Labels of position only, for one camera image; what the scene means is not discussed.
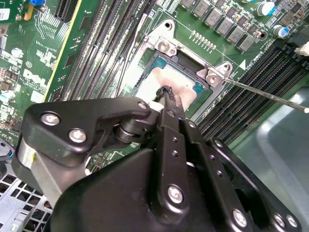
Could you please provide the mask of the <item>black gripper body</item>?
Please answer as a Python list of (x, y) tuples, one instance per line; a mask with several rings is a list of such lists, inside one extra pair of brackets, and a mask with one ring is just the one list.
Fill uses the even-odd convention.
[(141, 149), (79, 180), (58, 199), (52, 232), (217, 232), (185, 151)]

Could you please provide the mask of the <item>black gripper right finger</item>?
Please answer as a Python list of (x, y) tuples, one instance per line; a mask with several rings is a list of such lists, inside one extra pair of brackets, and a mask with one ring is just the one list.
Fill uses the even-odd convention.
[(169, 91), (189, 168), (191, 208), (176, 232), (299, 232), (298, 218), (221, 141), (205, 141)]

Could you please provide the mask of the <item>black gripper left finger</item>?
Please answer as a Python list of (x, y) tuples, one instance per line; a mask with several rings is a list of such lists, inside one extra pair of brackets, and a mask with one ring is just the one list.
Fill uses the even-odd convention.
[(146, 103), (137, 97), (38, 103), (24, 115), (19, 165), (31, 172), (52, 210), (74, 183), (141, 149), (185, 151), (168, 86)]

